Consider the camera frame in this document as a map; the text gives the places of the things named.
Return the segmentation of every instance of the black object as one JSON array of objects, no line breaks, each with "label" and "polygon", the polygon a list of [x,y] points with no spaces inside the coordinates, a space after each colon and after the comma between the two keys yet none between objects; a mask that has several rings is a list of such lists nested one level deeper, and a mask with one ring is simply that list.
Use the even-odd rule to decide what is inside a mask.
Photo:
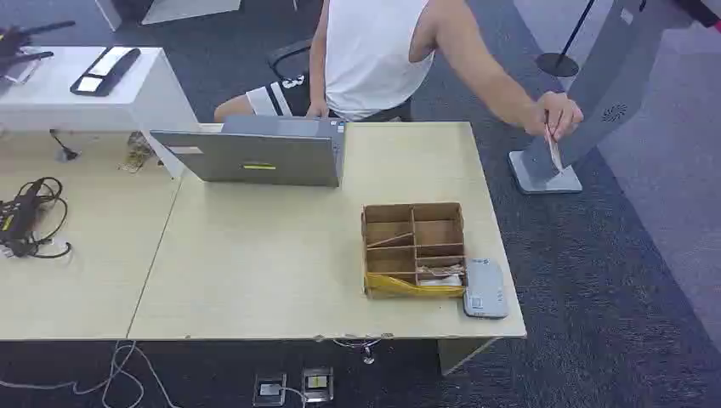
[{"label": "black object", "polygon": [[[295,70],[296,74],[286,76],[281,73],[279,66],[283,60],[287,60],[288,58],[291,58],[298,54],[309,52],[312,42],[312,39],[299,41],[286,47],[278,48],[277,50],[270,52],[266,55],[268,66],[273,71],[279,81],[284,81],[290,77],[295,77],[298,72],[309,71],[308,64],[305,63],[304,67],[297,68]],[[399,118],[401,122],[413,122],[412,97],[406,99],[405,102],[396,107],[387,110],[381,110],[378,113],[361,119],[359,122],[388,122],[394,120],[396,117]]]},{"label": "black object", "polygon": [[538,68],[541,68],[541,71],[553,75],[554,77],[561,78],[573,77],[575,74],[578,73],[578,64],[573,59],[569,58],[566,53],[568,52],[568,48],[571,47],[573,40],[576,39],[578,31],[581,30],[581,26],[586,20],[588,12],[591,11],[591,7],[593,7],[593,4],[595,2],[596,0],[588,1],[586,9],[583,10],[583,14],[581,14],[581,18],[578,20],[578,23],[576,23],[576,28],[573,29],[571,37],[568,39],[568,42],[566,42],[563,51],[561,51],[561,54],[546,53],[541,54],[536,59],[536,64],[538,65]]},{"label": "black object", "polygon": [[50,137],[55,139],[56,142],[58,142],[58,145],[60,145],[60,148],[63,150],[63,154],[65,155],[65,161],[71,161],[77,159],[78,156],[80,156],[80,153],[74,151],[73,149],[65,146],[63,142],[60,141],[58,138],[58,135],[56,134],[58,131],[55,129],[50,129]]},{"label": "black object", "polygon": [[122,21],[139,23],[143,20],[153,0],[111,0]]},{"label": "black object", "polygon": [[[127,54],[123,55],[116,63],[113,65],[113,67],[108,71],[105,75],[95,75],[91,74],[90,71],[95,67],[100,60],[103,59],[111,50],[113,47],[108,47],[103,51],[100,56],[93,61],[93,64],[91,64],[83,74],[77,78],[77,80],[70,86],[70,92],[74,93],[75,95],[83,95],[83,96],[108,96],[110,92],[113,90],[113,88],[117,85],[118,82],[122,79],[122,77],[125,75],[126,72],[128,72],[128,69],[133,65],[135,60],[138,59],[140,56],[140,50],[137,48],[133,48],[130,51],[128,51]],[[100,85],[94,90],[94,91],[82,91],[78,89],[80,86],[80,82],[83,78],[97,78],[100,79]]]},{"label": "black object", "polygon": [[4,75],[5,72],[8,71],[8,68],[13,65],[53,56],[53,53],[49,51],[36,54],[21,53],[22,47],[32,45],[31,36],[73,25],[75,25],[75,21],[62,21],[60,23],[40,25],[25,30],[21,30],[16,26],[11,26],[8,29],[0,28],[0,76]]},{"label": "black object", "polygon": [[701,0],[676,0],[676,3],[704,27],[710,28],[718,24],[718,16]]},{"label": "black object", "polygon": [[[53,190],[46,183],[51,180],[57,184],[58,189]],[[41,195],[40,190],[45,187],[49,194]],[[55,234],[65,223],[68,213],[67,201],[60,195],[63,192],[63,184],[54,177],[39,178],[30,183],[26,183],[20,187],[20,191],[12,201],[0,201],[0,246],[6,247],[13,256],[18,258],[33,257],[43,259],[53,259],[64,257],[70,253],[72,245],[65,244],[65,250],[53,255],[38,254],[40,246],[52,242]],[[65,213],[60,220],[58,227],[50,234],[37,240],[33,235],[32,229],[37,221],[37,216],[43,206],[47,203],[60,202],[65,207]]]},{"label": "black object", "polygon": [[255,375],[255,392],[253,406],[283,406],[286,403],[287,375],[277,374]]}]

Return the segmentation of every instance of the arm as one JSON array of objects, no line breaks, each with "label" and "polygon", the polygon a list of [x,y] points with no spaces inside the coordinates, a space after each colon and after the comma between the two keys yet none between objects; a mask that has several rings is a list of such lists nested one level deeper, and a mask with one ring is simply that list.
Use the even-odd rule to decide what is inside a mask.
[{"label": "arm", "polygon": [[321,19],[310,44],[310,108],[307,116],[328,116],[326,105],[326,36],[328,33],[328,4],[323,1]]},{"label": "arm", "polygon": [[465,1],[434,1],[429,7],[438,48],[458,76],[501,120],[530,134],[549,137],[545,126],[548,110],[550,133],[559,138],[582,119],[578,106],[565,94],[546,93],[538,102],[528,96],[489,53]]}]

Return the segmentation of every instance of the white device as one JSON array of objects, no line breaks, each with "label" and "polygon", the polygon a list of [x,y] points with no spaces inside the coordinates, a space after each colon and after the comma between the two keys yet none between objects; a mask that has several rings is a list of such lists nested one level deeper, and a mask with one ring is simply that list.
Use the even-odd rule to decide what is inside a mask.
[{"label": "white device", "polygon": [[508,316],[508,304],[503,295],[503,273],[498,263],[490,259],[468,259],[463,295],[463,308],[471,317],[501,319]]}]

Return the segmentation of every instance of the yellow sticker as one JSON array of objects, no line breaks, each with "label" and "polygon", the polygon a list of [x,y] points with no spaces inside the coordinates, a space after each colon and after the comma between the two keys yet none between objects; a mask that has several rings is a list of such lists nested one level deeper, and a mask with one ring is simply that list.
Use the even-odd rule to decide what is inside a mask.
[{"label": "yellow sticker", "polygon": [[308,377],[308,388],[325,388],[328,386],[328,377],[312,376]]},{"label": "yellow sticker", "polygon": [[13,218],[15,218],[15,214],[11,214],[8,219],[5,220],[5,224],[3,224],[3,231],[9,230],[10,223],[13,222]]},{"label": "yellow sticker", "polygon": [[272,164],[244,164],[246,170],[275,170]]}]

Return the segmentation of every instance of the gray laptop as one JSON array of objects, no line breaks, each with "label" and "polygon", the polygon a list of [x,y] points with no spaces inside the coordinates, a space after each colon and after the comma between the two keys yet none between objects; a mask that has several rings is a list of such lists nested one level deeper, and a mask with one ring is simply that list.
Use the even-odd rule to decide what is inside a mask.
[{"label": "gray laptop", "polygon": [[154,130],[205,181],[338,187],[345,122],[287,116],[229,116],[220,133]]}]

